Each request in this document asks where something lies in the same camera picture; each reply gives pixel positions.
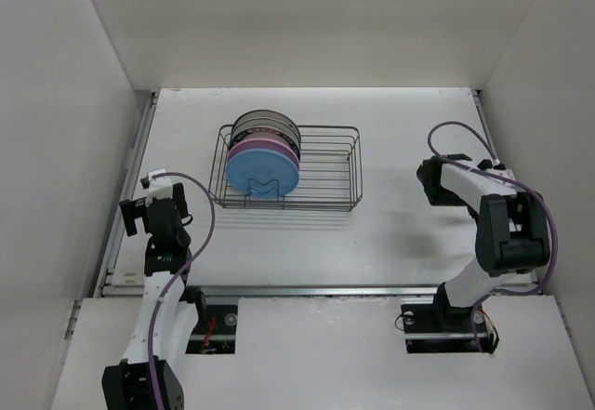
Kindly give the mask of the white plate with grey pattern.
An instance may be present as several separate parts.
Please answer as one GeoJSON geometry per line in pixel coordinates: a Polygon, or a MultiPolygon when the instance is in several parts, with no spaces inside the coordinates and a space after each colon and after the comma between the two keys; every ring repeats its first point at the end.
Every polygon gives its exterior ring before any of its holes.
{"type": "Polygon", "coordinates": [[[240,115],[232,125],[231,134],[235,137],[239,132],[249,128],[273,126],[288,137],[301,141],[301,134],[296,123],[288,116],[273,110],[258,109],[240,115]]]}

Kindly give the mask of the pink plastic plate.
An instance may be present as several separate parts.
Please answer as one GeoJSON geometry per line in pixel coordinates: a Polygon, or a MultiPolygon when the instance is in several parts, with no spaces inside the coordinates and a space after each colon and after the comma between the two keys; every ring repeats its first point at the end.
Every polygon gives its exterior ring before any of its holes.
{"type": "Polygon", "coordinates": [[[247,150],[271,150],[282,154],[291,160],[296,168],[299,168],[299,159],[296,153],[289,147],[286,141],[270,133],[256,133],[249,135],[234,145],[228,152],[227,159],[230,160],[240,152],[247,150]]]}

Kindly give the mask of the teal rimmed white plate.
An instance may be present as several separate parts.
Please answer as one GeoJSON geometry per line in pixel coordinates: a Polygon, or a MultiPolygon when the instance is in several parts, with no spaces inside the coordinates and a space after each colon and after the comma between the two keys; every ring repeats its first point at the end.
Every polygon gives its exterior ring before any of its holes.
{"type": "Polygon", "coordinates": [[[284,132],[270,127],[254,127],[248,128],[244,131],[235,131],[231,135],[231,140],[228,144],[228,149],[231,150],[234,146],[247,139],[248,137],[254,137],[258,134],[263,134],[265,138],[271,138],[272,136],[275,136],[281,139],[282,142],[286,143],[287,146],[297,155],[298,158],[301,157],[300,142],[298,140],[294,140],[284,132]]]}

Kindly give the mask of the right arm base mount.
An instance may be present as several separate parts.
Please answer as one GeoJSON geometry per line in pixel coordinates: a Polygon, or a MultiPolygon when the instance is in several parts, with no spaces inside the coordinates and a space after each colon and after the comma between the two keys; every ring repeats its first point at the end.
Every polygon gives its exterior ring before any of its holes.
{"type": "Polygon", "coordinates": [[[404,303],[399,318],[408,354],[493,354],[500,342],[483,309],[474,313],[463,310],[448,322],[432,304],[404,303]]]}

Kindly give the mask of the black wire dish rack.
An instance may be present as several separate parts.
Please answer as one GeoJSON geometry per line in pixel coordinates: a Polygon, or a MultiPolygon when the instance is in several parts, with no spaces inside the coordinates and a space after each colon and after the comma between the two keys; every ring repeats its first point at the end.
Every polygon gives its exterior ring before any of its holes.
{"type": "Polygon", "coordinates": [[[237,149],[218,131],[208,189],[227,208],[351,211],[363,199],[361,136],[354,126],[301,126],[300,156],[273,142],[237,149]]]}

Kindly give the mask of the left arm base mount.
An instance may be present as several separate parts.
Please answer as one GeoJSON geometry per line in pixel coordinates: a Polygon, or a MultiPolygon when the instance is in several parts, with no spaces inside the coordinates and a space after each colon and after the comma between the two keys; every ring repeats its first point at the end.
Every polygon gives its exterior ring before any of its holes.
{"type": "Polygon", "coordinates": [[[234,354],[238,306],[211,304],[199,312],[199,322],[192,330],[186,353],[200,355],[234,354]]]}

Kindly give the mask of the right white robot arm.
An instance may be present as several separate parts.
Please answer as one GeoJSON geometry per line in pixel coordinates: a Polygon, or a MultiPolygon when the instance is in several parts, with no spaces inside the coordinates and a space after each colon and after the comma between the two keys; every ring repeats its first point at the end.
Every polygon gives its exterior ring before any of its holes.
{"type": "Polygon", "coordinates": [[[548,220],[535,197],[513,183],[502,164],[474,162],[452,154],[422,161],[416,176],[430,205],[461,206],[476,224],[474,258],[451,280],[440,284],[430,307],[432,322],[453,329],[473,306],[517,275],[548,264],[548,220]]]}

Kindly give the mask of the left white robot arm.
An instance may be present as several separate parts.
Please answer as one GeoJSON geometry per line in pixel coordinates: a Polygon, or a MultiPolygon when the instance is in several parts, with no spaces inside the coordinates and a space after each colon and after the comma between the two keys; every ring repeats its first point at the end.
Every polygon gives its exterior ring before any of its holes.
{"type": "Polygon", "coordinates": [[[154,170],[140,181],[145,196],[120,203],[126,234],[136,235],[141,223],[149,239],[134,330],[120,361],[106,367],[101,378],[110,409],[185,406],[176,364],[192,333],[207,324],[208,310],[197,302],[198,292],[186,285],[193,257],[184,178],[181,173],[154,170]]]}

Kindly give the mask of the blue plastic plate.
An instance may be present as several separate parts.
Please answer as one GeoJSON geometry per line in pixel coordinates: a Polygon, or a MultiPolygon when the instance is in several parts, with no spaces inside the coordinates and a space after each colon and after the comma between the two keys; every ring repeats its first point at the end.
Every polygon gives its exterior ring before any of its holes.
{"type": "Polygon", "coordinates": [[[294,163],[271,150],[240,152],[227,162],[226,176],[236,191],[260,199],[287,196],[299,182],[294,163]]]}

